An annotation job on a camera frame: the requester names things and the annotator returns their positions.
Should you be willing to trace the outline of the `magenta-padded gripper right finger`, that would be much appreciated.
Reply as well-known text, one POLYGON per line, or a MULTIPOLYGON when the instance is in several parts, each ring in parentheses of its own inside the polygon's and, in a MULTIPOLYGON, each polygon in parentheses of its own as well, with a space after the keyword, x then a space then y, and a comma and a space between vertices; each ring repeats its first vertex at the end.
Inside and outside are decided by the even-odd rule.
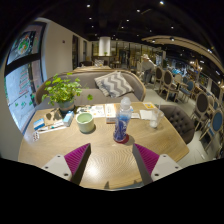
POLYGON ((144 185, 181 170, 181 167, 167 154, 158 155, 139 144, 133 144, 132 153, 144 185))

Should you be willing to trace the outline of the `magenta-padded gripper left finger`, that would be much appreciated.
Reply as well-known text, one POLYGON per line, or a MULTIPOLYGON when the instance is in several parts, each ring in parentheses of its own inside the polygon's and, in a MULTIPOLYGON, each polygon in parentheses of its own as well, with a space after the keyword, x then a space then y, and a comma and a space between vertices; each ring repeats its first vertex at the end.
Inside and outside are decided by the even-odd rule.
POLYGON ((42 169, 79 185, 90 154, 91 144, 87 143, 66 155, 57 154, 42 169))

